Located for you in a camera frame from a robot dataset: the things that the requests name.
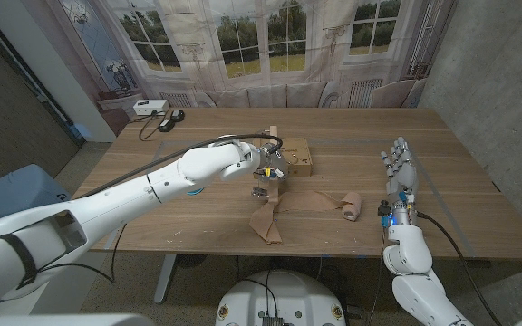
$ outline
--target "white device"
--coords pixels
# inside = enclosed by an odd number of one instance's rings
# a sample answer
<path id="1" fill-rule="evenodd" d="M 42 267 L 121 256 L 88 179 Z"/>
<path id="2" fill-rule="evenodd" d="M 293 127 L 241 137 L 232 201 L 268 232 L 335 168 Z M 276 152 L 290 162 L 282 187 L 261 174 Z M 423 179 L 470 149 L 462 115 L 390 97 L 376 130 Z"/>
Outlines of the white device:
<path id="1" fill-rule="evenodd" d="M 215 325 L 345 326 L 342 305 L 323 284 L 298 272 L 276 270 L 268 278 L 267 273 L 256 273 L 247 279 L 267 282 L 275 295 L 277 309 L 264 286 L 241 281 L 218 305 Z"/>
<path id="2" fill-rule="evenodd" d="M 157 115 L 163 116 L 167 114 L 169 107 L 167 100 L 138 100 L 133 109 L 139 116 L 151 115 L 153 111 L 156 111 Z"/>
<path id="3" fill-rule="evenodd" d="M 389 179 L 386 184 L 391 205 L 391 213 L 386 216 L 390 221 L 388 239 L 396 244 L 384 249 L 383 259 L 390 272 L 397 275 L 392 282 L 394 297 L 424 325 L 471 326 L 447 298 L 444 286 L 432 271 L 432 255 L 422 230 L 416 226 L 414 203 L 418 177 L 408 143 L 399 137 L 390 151 L 391 160 L 382 152 L 382 161 Z"/>

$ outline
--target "white robotic arm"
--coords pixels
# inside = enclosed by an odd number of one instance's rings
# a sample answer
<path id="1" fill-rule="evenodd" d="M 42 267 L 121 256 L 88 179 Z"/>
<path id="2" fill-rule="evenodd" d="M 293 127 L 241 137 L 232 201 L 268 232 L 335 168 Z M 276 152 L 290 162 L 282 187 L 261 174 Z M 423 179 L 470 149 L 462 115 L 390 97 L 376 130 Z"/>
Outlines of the white robotic arm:
<path id="1" fill-rule="evenodd" d="M 422 230 L 416 226 L 414 208 L 418 178 L 411 162 L 408 143 L 394 142 L 391 158 L 382 152 L 389 201 L 382 201 L 378 214 L 388 229 L 388 239 L 396 244 L 383 251 L 386 267 L 395 275 L 392 291 L 406 312 L 424 325 L 470 326 L 472 323 L 450 302 L 444 286 L 432 271 L 432 256 Z"/>
<path id="2" fill-rule="evenodd" d="M 189 150 L 181 159 L 95 195 L 40 206 L 0 218 L 0 299 L 32 292 L 74 262 L 112 230 L 174 197 L 228 181 L 269 164 L 259 150 L 238 140 Z"/>

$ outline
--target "black cable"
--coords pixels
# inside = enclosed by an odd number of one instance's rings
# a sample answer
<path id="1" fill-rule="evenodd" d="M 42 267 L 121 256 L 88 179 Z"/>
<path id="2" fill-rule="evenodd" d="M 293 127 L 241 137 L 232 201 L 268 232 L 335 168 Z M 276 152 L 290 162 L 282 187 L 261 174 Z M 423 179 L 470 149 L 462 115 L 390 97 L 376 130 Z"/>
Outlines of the black cable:
<path id="1" fill-rule="evenodd" d="M 269 287 L 266 286 L 265 284 L 263 284 L 263 283 L 261 283 L 261 282 L 258 282 L 258 281 L 255 281 L 255 280 L 251 280 L 251 279 L 243 279 L 243 280 L 241 280 L 241 281 L 253 282 L 253 283 L 259 284 L 259 285 L 263 286 L 264 288 L 266 288 L 266 292 L 269 291 L 269 293 L 271 293 L 271 296 L 273 297 L 273 304 L 275 305 L 275 317 L 277 317 L 277 300 L 276 300 L 275 295 L 273 294 L 273 291 L 271 291 L 271 289 L 269 289 Z M 268 308 L 268 304 L 267 304 L 267 317 L 269 317 L 269 308 Z"/>
<path id="2" fill-rule="evenodd" d="M 42 269 L 39 270 L 39 272 L 45 272 L 45 271 L 49 271 L 53 268 L 58 268 L 58 267 L 65 267 L 65 266 L 77 266 L 77 267 L 81 267 L 81 268 L 86 268 L 86 269 L 89 269 L 91 271 L 94 271 L 96 272 L 97 274 L 103 276 L 106 280 L 110 281 L 111 283 L 116 283 L 116 281 L 114 281 L 110 276 L 106 275 L 104 272 L 94 268 L 94 267 L 91 267 L 91 266 L 88 266 L 86 264 L 80 264 L 80 263 L 65 263 L 65 264 L 55 264 L 55 265 L 52 265 L 52 266 L 47 266 L 47 267 L 44 267 Z"/>
<path id="3" fill-rule="evenodd" d="M 148 127 L 150 125 L 150 123 L 154 120 L 154 118 L 157 117 L 157 113 L 154 113 L 155 111 L 153 111 L 150 115 L 150 119 L 148 121 L 146 121 L 146 123 L 144 124 L 144 126 L 142 127 L 142 129 L 140 130 L 140 132 L 138 133 L 138 139 L 140 139 L 140 141 L 146 141 L 146 139 L 150 138 L 150 136 L 154 135 L 154 133 L 156 132 L 156 130 L 159 129 L 159 126 L 156 126 L 154 127 L 154 130 L 146 137 L 142 137 L 142 133 L 144 132 L 144 130 L 146 129 L 146 127 Z M 164 120 L 167 118 L 167 115 L 165 114 L 163 117 L 162 117 L 162 121 L 159 123 L 159 125 L 164 122 Z"/>
<path id="4" fill-rule="evenodd" d="M 479 287 L 475 283 L 475 280 L 470 275 L 470 271 L 469 271 L 469 267 L 467 266 L 467 262 L 464 260 L 464 256 L 462 255 L 462 252 L 460 251 L 459 246 L 457 245 L 457 243 L 454 242 L 454 239 L 452 238 L 452 236 L 450 236 L 449 233 L 447 232 L 447 230 L 444 227 L 442 227 L 442 225 L 440 225 L 440 223 L 438 223 L 434 218 L 432 218 L 430 216 L 427 216 L 426 214 L 424 214 L 422 212 L 418 212 L 416 216 L 419 217 L 419 218 L 431 221 L 449 239 L 450 243 L 454 247 L 454 250 L 456 250 L 457 254 L 459 255 L 459 259 L 462 262 L 462 266 L 464 267 L 464 271 L 467 273 L 467 276 L 469 277 L 470 283 L 472 284 L 472 287 L 475 289 L 475 292 L 477 293 L 478 298 L 482 302 L 482 305 L 485 307 L 485 309 L 487 310 L 488 314 L 490 315 L 490 318 L 497 324 L 497 326 L 501 326 L 502 324 L 500 323 L 500 321 L 498 321 L 498 318 L 495 315 L 495 313 L 492 310 L 490 310 L 490 307 L 488 306 L 488 303 L 485 300 L 485 297 L 482 296 L 482 292 L 480 291 Z"/>
<path id="5" fill-rule="evenodd" d="M 114 249 L 112 250 L 111 277 L 108 276 L 107 274 L 103 273 L 102 271 L 94 268 L 94 267 L 91 267 L 91 266 L 86 265 L 86 264 L 79 264 L 79 263 L 65 263 L 65 264 L 55 264 L 55 265 L 52 265 L 52 266 L 46 266 L 44 268 L 41 268 L 38 271 L 38 273 L 45 272 L 45 271 L 48 271 L 48 270 L 51 270 L 51 269 L 57 268 L 57 267 L 77 266 L 77 267 L 82 267 L 82 268 L 86 268 L 86 269 L 89 269 L 91 271 L 94 271 L 97 274 L 103 276 L 106 280 L 110 281 L 111 283 L 116 283 L 116 276 L 114 274 L 114 260 L 116 258 L 116 250 L 118 249 L 118 244 L 120 243 L 120 239 L 122 238 L 122 234 L 124 233 L 124 229 L 125 228 L 126 228 L 126 224 L 122 227 L 122 230 L 120 231 L 120 235 L 118 235 L 118 239 L 116 240 L 116 244 L 114 245 Z"/>
<path id="6" fill-rule="evenodd" d="M 126 180 L 127 178 L 129 177 L 132 177 L 132 176 L 135 176 L 137 174 L 139 174 L 140 172 L 143 172 L 149 168 L 152 168 L 154 166 L 157 166 L 158 164 L 162 163 L 162 162 L 166 162 L 168 161 L 169 159 L 172 159 L 172 158 L 175 158 L 175 157 L 179 157 L 181 155 L 183 155 L 184 153 L 188 152 L 189 150 L 191 149 L 196 149 L 196 148 L 199 148 L 199 147 L 203 147 L 203 146 L 206 146 L 206 145 L 209 145 L 209 144 L 212 144 L 212 143 L 216 143 L 216 142 L 219 142 L 219 141 L 225 141 L 225 140 L 236 140 L 236 139 L 255 139 L 255 138 L 261 138 L 261 139 L 272 139 L 272 140 L 276 140 L 277 141 L 277 145 L 274 145 L 270 150 L 269 150 L 269 154 L 273 154 L 275 152 L 277 152 L 281 146 L 283 145 L 283 141 L 276 137 L 276 136 L 270 136 L 270 135 L 258 135 L 258 134 L 246 134 L 246 135 L 235 135 L 235 136 L 226 136 L 226 137 L 221 137 L 221 138 L 216 138 L 216 139 L 209 139 L 209 140 L 205 140 L 205 141 L 201 141 L 195 145 L 192 145 L 192 146 L 189 146 L 185 149 L 181 149 L 175 153 L 172 153 L 170 155 L 167 155 L 166 157 L 164 158 L 159 158 L 159 159 L 156 159 L 152 162 L 150 162 L 149 164 L 143 166 L 143 167 L 140 167 L 140 168 L 137 168 L 121 177 L 117 177 L 115 179 L 113 179 L 112 181 L 102 185 L 102 186 L 99 186 L 97 188 L 95 188 L 94 190 L 91 190 L 87 193 L 85 193 L 83 196 L 81 196 L 80 198 L 83 198 L 83 197 L 87 197 L 87 196 L 91 196 L 91 195 L 94 195 L 94 194 L 97 194 L 109 187 L 112 187 L 114 185 L 117 185 L 119 184 L 120 182 Z"/>
<path id="7" fill-rule="evenodd" d="M 23 299 L 24 297 L 32 294 L 33 292 L 36 292 L 37 290 L 39 290 L 40 288 L 42 287 L 42 285 L 36 287 L 35 289 L 31 290 L 30 292 L 20 296 L 20 297 L 17 297 L 17 298 L 13 298 L 13 299 L 5 299 L 5 300 L 1 300 L 0 299 L 0 303 L 3 303 L 3 302 L 8 302 L 8 301 L 13 301 L 13 300 L 19 300 L 19 299 Z"/>
<path id="8" fill-rule="evenodd" d="M 322 267 L 324 266 L 324 258 L 319 257 L 319 270 L 317 270 L 317 277 L 315 280 L 319 281 L 319 277 L 322 275 Z"/>
<path id="9" fill-rule="evenodd" d="M 370 312 L 370 319 L 366 323 L 366 326 L 370 326 L 373 319 L 373 312 L 376 310 L 376 303 L 378 302 L 378 296 L 380 295 L 380 288 L 382 287 L 382 262 L 384 260 L 384 229 L 382 229 L 382 250 L 380 252 L 380 266 L 378 267 L 378 285 L 376 286 L 376 294 L 373 298 L 372 311 Z"/>
<path id="10" fill-rule="evenodd" d="M 144 120 L 146 120 L 146 119 L 148 119 L 148 118 L 150 118 L 150 117 L 152 117 L 152 116 L 149 115 L 149 116 L 144 116 L 144 117 L 142 117 L 142 118 L 130 119 L 130 120 L 128 120 L 128 123 L 141 122 L 141 121 L 144 121 Z"/>
<path id="11" fill-rule="evenodd" d="M 269 270 L 267 271 L 267 277 L 265 278 L 265 300 L 267 302 L 267 316 L 269 316 L 269 274 L 271 273 L 271 265 L 269 265 Z M 277 317 L 277 307 L 275 307 L 275 316 Z"/>
<path id="12" fill-rule="evenodd" d="M 128 225 L 128 224 L 125 224 L 122 227 L 120 234 L 118 235 L 118 239 L 116 240 L 116 244 L 114 245 L 114 250 L 112 251 L 111 273 L 112 273 L 112 280 L 114 280 L 115 283 L 116 283 L 116 276 L 114 274 L 114 259 L 116 258 L 116 249 L 118 249 L 118 244 L 120 243 L 120 238 L 122 238 L 122 234 L 124 233 L 124 229 L 126 228 L 126 225 Z"/>
<path id="13" fill-rule="evenodd" d="M 239 282 L 239 278 L 241 277 L 241 267 L 239 266 L 239 256 L 237 258 L 237 282 Z"/>

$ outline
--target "blue light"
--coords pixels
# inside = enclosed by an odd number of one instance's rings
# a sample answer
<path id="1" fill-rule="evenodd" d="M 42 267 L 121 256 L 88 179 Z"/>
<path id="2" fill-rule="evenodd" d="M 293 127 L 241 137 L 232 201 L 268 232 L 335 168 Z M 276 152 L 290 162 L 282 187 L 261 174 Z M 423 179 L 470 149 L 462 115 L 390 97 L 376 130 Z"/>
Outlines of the blue light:
<path id="1" fill-rule="evenodd" d="M 382 227 L 388 228 L 392 225 L 396 224 L 396 219 L 392 217 L 392 213 L 390 213 L 388 216 L 382 216 Z"/>
<path id="2" fill-rule="evenodd" d="M 195 191 L 191 191 L 191 192 L 188 192 L 187 195 L 189 196 L 195 196 L 195 195 L 198 195 L 200 194 L 201 191 L 203 191 L 204 188 L 201 188 L 201 189 L 197 189 Z"/>

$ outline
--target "window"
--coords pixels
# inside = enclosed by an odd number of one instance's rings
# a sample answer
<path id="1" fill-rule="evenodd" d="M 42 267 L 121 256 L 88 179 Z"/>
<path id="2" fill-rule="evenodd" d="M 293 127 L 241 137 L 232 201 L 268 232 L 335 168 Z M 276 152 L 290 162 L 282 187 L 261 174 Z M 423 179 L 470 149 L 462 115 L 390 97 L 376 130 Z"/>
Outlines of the window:
<path id="1" fill-rule="evenodd" d="M 255 2 L 210 0 L 228 78 L 261 72 Z"/>
<path id="2" fill-rule="evenodd" d="M 353 19 L 350 55 L 388 51 L 401 0 L 361 0 Z"/>
<path id="3" fill-rule="evenodd" d="M 152 0 L 116 0 L 110 4 L 150 69 L 182 72 Z"/>
<path id="4" fill-rule="evenodd" d="M 128 67 L 114 47 L 110 36 L 87 0 L 61 0 L 63 10 L 80 36 L 86 50 L 96 63 L 109 91 L 136 88 Z"/>
<path id="5" fill-rule="evenodd" d="M 296 0 L 285 0 L 281 5 L 267 9 L 271 72 L 305 70 L 305 7 Z"/>

